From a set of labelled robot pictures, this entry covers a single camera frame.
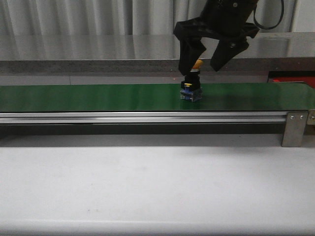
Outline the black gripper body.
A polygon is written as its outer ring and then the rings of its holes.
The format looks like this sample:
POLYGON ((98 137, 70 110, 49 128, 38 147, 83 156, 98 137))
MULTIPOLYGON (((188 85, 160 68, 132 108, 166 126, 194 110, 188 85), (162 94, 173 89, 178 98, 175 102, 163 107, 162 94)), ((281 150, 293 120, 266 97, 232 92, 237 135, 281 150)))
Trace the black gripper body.
POLYGON ((259 28, 247 19, 257 3, 256 0, 209 0, 199 17, 177 22, 174 35, 180 41, 202 37, 227 41, 254 38, 259 28))

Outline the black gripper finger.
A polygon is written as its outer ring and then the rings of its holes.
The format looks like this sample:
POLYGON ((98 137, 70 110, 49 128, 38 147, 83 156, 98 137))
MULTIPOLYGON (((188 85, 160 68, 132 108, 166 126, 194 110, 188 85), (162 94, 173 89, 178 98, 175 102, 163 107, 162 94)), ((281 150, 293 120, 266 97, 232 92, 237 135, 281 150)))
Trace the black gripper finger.
POLYGON ((205 50, 206 47, 202 44, 201 38, 186 38, 180 40, 179 71, 183 76, 191 71, 196 61, 205 50))
POLYGON ((220 40, 211 58, 211 67, 215 71, 219 71, 232 58, 245 51, 248 47, 249 43, 245 37, 235 42, 220 40))

